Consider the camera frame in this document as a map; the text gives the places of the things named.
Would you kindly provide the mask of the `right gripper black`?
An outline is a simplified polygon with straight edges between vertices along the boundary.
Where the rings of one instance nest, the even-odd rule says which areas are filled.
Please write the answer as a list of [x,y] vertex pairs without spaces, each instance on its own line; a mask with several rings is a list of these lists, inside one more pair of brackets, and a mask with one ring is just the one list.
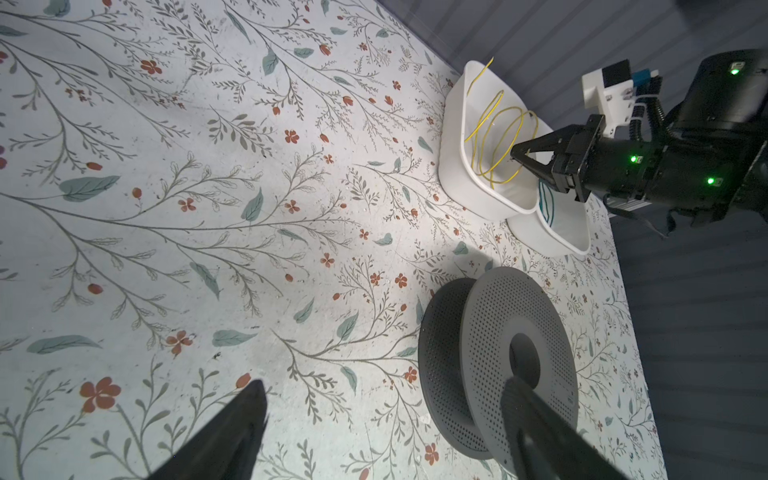
[[[586,201],[591,194],[672,204],[670,188],[662,183],[664,155],[671,150],[671,133],[662,129],[650,139],[607,138],[605,118],[592,115],[585,124],[572,124],[516,144],[511,157],[559,193]],[[542,164],[534,153],[551,152]]]

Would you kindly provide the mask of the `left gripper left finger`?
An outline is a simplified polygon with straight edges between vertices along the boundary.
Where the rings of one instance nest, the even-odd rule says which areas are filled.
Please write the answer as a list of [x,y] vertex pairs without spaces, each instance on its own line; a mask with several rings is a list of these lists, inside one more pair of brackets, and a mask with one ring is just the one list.
[[251,381],[148,479],[251,478],[268,424],[267,409],[263,382]]

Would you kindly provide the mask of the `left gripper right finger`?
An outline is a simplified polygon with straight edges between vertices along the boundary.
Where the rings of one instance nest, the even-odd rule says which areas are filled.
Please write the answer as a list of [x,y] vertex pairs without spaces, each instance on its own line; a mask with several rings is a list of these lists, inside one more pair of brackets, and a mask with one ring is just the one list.
[[501,413],[519,479],[623,479],[625,475],[588,444],[520,378],[509,379]]

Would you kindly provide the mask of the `grey perforated cable spool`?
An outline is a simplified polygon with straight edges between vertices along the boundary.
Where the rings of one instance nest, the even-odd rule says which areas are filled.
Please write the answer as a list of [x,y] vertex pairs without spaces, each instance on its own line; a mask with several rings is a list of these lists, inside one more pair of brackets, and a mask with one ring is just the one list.
[[570,426],[578,419],[571,346],[553,303],[526,273],[498,267],[439,288],[426,307],[418,367],[429,414],[451,447],[513,474],[503,417],[507,380],[522,378]]

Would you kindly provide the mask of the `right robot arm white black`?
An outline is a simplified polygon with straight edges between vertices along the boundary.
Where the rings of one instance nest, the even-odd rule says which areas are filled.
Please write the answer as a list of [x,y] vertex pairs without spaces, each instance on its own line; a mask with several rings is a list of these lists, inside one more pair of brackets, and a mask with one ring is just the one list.
[[684,100],[665,112],[663,79],[622,60],[583,75],[572,124],[512,147],[510,156],[550,189],[579,202],[598,193],[668,207],[695,227],[731,210],[767,215],[767,53],[737,50],[699,65]]

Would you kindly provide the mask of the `white tray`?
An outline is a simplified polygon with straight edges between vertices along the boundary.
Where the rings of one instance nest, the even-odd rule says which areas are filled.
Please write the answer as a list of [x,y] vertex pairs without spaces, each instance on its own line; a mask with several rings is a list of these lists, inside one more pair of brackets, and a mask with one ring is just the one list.
[[445,100],[440,185],[451,200],[486,220],[530,214],[539,180],[511,150],[551,131],[489,65],[471,60]]
[[535,209],[507,220],[511,233],[525,246],[548,257],[585,256],[590,247],[586,204],[539,181]]

